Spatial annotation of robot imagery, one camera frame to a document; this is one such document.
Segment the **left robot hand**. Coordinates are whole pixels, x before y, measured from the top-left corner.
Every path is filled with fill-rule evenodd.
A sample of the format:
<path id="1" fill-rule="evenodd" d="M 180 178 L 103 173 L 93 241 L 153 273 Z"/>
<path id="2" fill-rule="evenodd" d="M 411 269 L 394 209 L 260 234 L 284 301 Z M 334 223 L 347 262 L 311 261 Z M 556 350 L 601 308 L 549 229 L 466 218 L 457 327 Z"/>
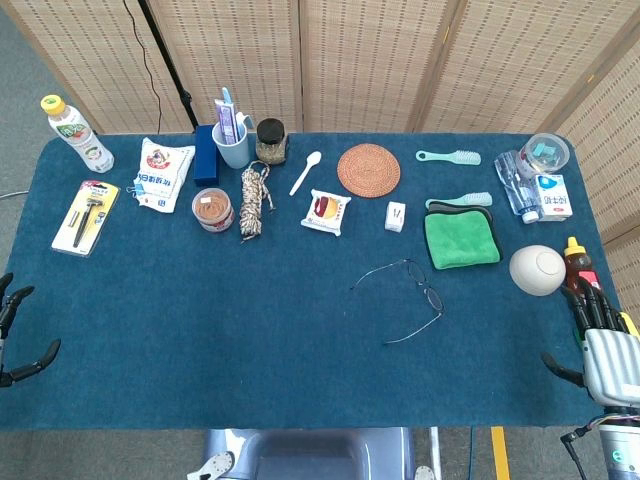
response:
<path id="1" fill-rule="evenodd" d="M 22 381 L 46 369 L 57 357 L 61 347 L 61 340 L 55 339 L 49 345 L 45 354 L 35 362 L 26 364 L 13 370 L 6 370 L 4 365 L 5 344 L 9 332 L 16 318 L 17 310 L 22 301 L 31 295 L 34 286 L 26 286 L 16 290 L 8 297 L 5 296 L 6 289 L 14 278 L 12 272 L 5 273 L 1 277 L 1 387 L 8 388 L 14 383 Z"/>

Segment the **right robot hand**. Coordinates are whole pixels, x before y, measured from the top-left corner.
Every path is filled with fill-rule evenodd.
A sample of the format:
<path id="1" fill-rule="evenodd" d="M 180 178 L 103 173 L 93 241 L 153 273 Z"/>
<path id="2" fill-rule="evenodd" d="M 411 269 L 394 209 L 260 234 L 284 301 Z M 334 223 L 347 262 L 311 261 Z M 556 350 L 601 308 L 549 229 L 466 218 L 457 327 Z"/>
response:
<path id="1" fill-rule="evenodd" d="M 541 359 L 556 377 L 587 390 L 607 408 L 639 407 L 639 333 L 630 317 L 615 309 L 601 289 L 580 277 L 580 294 L 564 287 L 576 322 L 583 370 L 566 368 L 547 352 Z"/>

